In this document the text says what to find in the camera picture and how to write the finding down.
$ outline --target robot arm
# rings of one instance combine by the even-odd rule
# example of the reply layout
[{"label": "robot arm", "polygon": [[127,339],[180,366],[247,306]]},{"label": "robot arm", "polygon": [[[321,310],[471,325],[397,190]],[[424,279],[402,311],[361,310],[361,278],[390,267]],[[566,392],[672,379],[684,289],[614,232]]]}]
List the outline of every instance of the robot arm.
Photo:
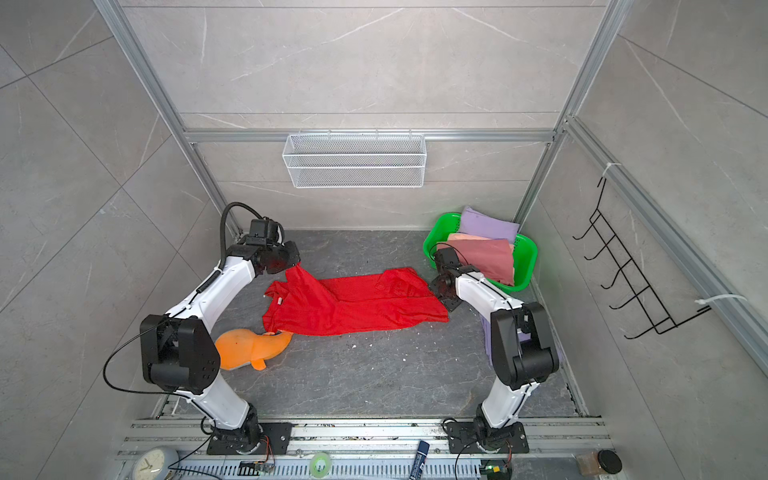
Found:
[{"label": "robot arm", "polygon": [[[232,206],[222,213],[222,229]],[[211,446],[218,452],[251,453],[263,432],[255,408],[220,374],[220,357],[210,332],[227,305],[254,278],[264,271],[279,273],[299,260],[296,244],[283,242],[279,223],[255,219],[240,242],[223,249],[219,265],[198,288],[163,316],[149,315],[141,322],[144,379],[186,397],[213,419],[216,441]]]},{"label": "robot arm", "polygon": [[453,248],[435,254],[438,276],[432,292],[453,311],[462,301],[489,321],[491,358],[496,379],[488,398],[478,406],[475,437],[484,449],[497,449],[525,400],[560,363],[547,313],[538,303],[523,303],[488,282],[473,266],[459,262]]}]

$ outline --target tape roll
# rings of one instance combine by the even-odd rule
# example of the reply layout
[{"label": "tape roll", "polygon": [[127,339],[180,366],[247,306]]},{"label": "tape roll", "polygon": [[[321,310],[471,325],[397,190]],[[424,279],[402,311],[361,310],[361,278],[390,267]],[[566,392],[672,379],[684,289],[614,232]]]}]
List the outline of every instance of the tape roll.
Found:
[{"label": "tape roll", "polygon": [[331,457],[325,452],[318,452],[310,462],[310,475],[322,478],[331,472]]}]

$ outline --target orange stuffed toy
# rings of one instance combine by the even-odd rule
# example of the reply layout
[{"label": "orange stuffed toy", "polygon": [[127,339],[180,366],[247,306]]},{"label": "orange stuffed toy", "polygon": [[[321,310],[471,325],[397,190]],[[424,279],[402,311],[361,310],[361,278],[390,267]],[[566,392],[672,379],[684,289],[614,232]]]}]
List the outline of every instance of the orange stuffed toy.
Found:
[{"label": "orange stuffed toy", "polygon": [[216,349],[221,356],[221,368],[234,370],[250,363],[256,370],[264,370],[264,360],[281,354],[288,347],[291,337],[291,332],[257,335],[248,329],[230,330],[216,340]]}]

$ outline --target green plastic basket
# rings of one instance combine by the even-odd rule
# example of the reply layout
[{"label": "green plastic basket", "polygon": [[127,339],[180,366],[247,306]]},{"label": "green plastic basket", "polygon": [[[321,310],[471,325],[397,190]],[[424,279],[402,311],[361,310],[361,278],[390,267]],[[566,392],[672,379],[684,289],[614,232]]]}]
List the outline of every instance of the green plastic basket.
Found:
[{"label": "green plastic basket", "polygon": [[[432,268],[437,268],[435,266],[435,259],[432,257],[436,251],[435,245],[438,242],[445,242],[448,239],[449,233],[456,233],[461,219],[462,215],[456,212],[441,215],[437,219],[437,223],[435,223],[432,231],[429,232],[426,240],[424,240],[424,255],[429,259],[429,264],[432,265]],[[489,282],[496,285],[504,293],[519,292],[528,287],[533,276],[536,257],[538,257],[538,247],[533,243],[533,240],[518,233],[517,238],[515,238],[515,251],[512,253],[512,256],[515,258],[515,286],[505,285],[488,279]]]}]

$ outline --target black wire rack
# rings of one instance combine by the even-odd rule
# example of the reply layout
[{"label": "black wire rack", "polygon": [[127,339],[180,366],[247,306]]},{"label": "black wire rack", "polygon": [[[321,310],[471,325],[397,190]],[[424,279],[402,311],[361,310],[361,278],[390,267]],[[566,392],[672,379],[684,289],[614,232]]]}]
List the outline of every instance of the black wire rack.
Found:
[{"label": "black wire rack", "polygon": [[[658,294],[656,293],[656,290],[651,286],[650,282],[648,281],[648,278],[646,278],[645,273],[643,273],[643,270],[640,268],[640,266],[637,265],[637,262],[634,261],[634,258],[632,257],[632,254],[627,250],[626,246],[624,245],[624,242],[621,241],[621,238],[616,234],[616,230],[611,226],[611,224],[608,222],[608,219],[603,215],[603,213],[600,211],[600,202],[603,200],[603,192],[605,192],[605,178],[601,178],[598,182],[598,188],[600,188],[600,197],[598,198],[598,204],[594,208],[594,211],[592,212],[592,215],[589,216],[589,228],[587,228],[587,231],[584,232],[580,237],[573,237],[574,240],[581,240],[584,237],[587,236],[587,233],[590,232],[590,230],[594,230],[594,232],[600,237],[600,241],[603,243],[603,247],[591,258],[587,258],[584,256],[584,259],[594,260],[598,258],[598,256],[603,253],[604,251],[607,251],[611,255],[611,259],[613,259],[614,263],[616,263],[616,274],[614,275],[613,281],[611,281],[611,285],[605,286],[603,284],[600,285],[605,290],[609,290],[616,284],[616,280],[618,279],[619,275],[621,275],[624,278],[624,281],[627,282],[627,285],[629,286],[630,290],[632,291],[632,296],[624,303],[622,303],[619,306],[612,306],[609,305],[609,307],[612,310],[619,310],[621,308],[624,308],[627,306],[632,300],[637,300],[637,303],[640,304],[640,308],[643,310],[643,313],[645,314],[646,318],[648,319],[648,322],[650,322],[650,327],[643,330],[642,332],[638,333],[635,336],[626,336],[624,335],[625,339],[636,339],[640,338],[641,336],[645,335],[646,333],[650,332],[651,330],[655,330],[656,333],[659,335],[662,333],[669,332],[672,329],[676,329],[678,326],[681,326],[687,322],[690,322],[692,319],[695,319],[696,317],[705,314],[706,312],[709,312],[712,310],[710,306],[703,306],[699,308],[695,314],[692,316],[689,316],[685,320],[682,320],[680,322],[676,321],[674,318],[672,318],[672,315],[669,313],[669,310],[667,310],[667,307],[664,305],[664,302],[661,301],[661,298],[659,298]],[[600,232],[600,230],[596,227],[596,223],[602,220],[607,229],[611,232],[611,235],[606,238],[604,235]],[[621,247],[621,249],[626,254],[626,257],[629,259],[626,262],[620,263],[619,260],[616,258],[617,255],[614,254],[614,251],[611,250],[611,242],[614,244],[618,244],[617,247]],[[630,267],[634,267],[634,269],[637,270],[637,272],[640,274],[642,278],[642,282],[640,285],[633,285],[632,282],[627,277],[627,269]],[[654,322],[653,318],[648,312],[648,308],[646,308],[646,305],[643,303],[643,300],[641,299],[640,295],[646,292],[650,292],[650,294],[647,295],[651,299],[651,301],[655,300],[658,302],[658,305],[661,307],[661,309],[664,311],[664,318],[658,322]]]}]

